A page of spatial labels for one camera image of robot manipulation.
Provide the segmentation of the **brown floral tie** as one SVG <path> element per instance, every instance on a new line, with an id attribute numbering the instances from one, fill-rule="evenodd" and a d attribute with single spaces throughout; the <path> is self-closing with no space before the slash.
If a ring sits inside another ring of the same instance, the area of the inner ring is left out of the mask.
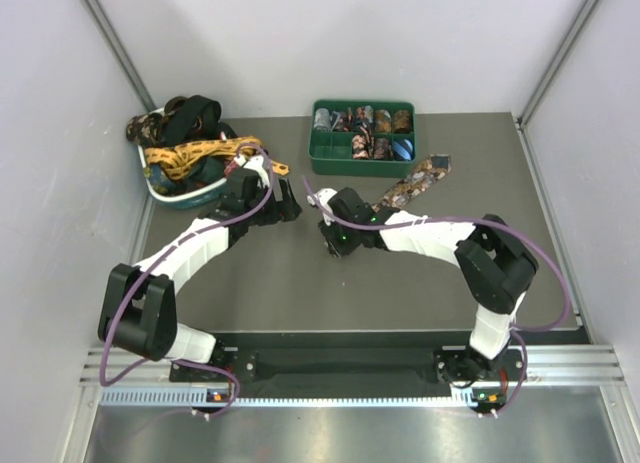
<path id="1" fill-rule="evenodd" d="M 450 172 L 451 157 L 449 155 L 430 155 L 417 163 L 403 179 L 389 188 L 372 205 L 372 208 L 375 211 L 383 208 L 403 209 Z"/>

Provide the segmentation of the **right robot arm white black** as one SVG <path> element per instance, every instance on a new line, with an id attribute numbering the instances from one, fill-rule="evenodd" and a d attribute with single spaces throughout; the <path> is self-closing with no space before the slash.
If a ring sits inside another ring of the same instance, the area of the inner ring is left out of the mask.
<path id="1" fill-rule="evenodd" d="M 461 357 L 440 365 L 450 382 L 492 377 L 504 363 L 510 329 L 539 265 L 527 248 L 502 230 L 495 215 L 484 220 L 499 226 L 465 222 L 427 223 L 396 208 L 374 210 L 352 188 L 324 188 L 307 196 L 323 213 L 319 229 L 336 257 L 359 247 L 405 252 L 451 264 L 462 273 L 477 302 L 475 323 Z"/>

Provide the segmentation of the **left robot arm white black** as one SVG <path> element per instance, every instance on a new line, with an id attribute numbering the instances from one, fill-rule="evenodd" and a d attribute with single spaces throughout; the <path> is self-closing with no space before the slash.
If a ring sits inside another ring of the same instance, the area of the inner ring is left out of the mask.
<path id="1" fill-rule="evenodd" d="M 267 177 L 237 170 L 223 192 L 190 226 L 155 255 L 110 272 L 98 323 L 101 341 L 151 361 L 191 361 L 205 379 L 226 370 L 216 338 L 178 322 L 176 296 L 213 258 L 229 250 L 252 226 L 290 222 L 301 214 L 291 184 L 277 177 L 281 197 Z"/>

